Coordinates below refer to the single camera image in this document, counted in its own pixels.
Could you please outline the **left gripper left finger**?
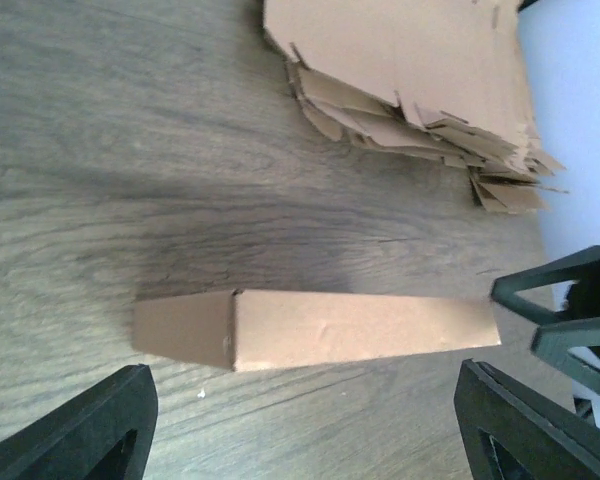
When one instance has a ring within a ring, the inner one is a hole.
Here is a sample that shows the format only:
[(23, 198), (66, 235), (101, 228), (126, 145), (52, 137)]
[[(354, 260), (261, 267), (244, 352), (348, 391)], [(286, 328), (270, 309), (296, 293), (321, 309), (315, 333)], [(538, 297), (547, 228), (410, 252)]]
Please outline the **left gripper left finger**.
[(0, 479), (141, 479), (158, 415), (147, 365), (128, 365), (0, 442)]

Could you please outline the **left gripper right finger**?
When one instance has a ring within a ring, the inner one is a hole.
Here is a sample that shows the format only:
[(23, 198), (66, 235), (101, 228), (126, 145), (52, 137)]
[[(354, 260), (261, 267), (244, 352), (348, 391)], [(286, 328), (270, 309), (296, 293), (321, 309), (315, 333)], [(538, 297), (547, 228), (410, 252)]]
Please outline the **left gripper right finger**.
[(600, 429), (486, 362), (462, 362), (454, 409), (475, 479), (600, 479)]

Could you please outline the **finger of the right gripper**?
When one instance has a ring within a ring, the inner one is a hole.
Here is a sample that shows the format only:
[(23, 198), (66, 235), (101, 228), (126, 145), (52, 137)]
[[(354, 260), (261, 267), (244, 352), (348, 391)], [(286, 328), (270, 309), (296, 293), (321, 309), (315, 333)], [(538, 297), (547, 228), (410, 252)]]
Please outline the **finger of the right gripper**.
[(541, 326), (531, 351), (600, 396), (600, 317)]
[[(519, 296), (521, 291), (570, 281), (566, 306), (552, 311)], [(600, 317), (600, 245), (548, 264), (497, 278), (490, 298), (536, 325)]]

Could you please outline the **cardboard box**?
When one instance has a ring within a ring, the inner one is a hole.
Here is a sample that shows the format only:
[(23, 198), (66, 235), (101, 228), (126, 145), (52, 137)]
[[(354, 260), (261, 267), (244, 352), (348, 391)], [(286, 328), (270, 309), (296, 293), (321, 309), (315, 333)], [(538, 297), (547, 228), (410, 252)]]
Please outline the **cardboard box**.
[(500, 342), (486, 299), (245, 289), (145, 300), (133, 311), (135, 350), (235, 372)]

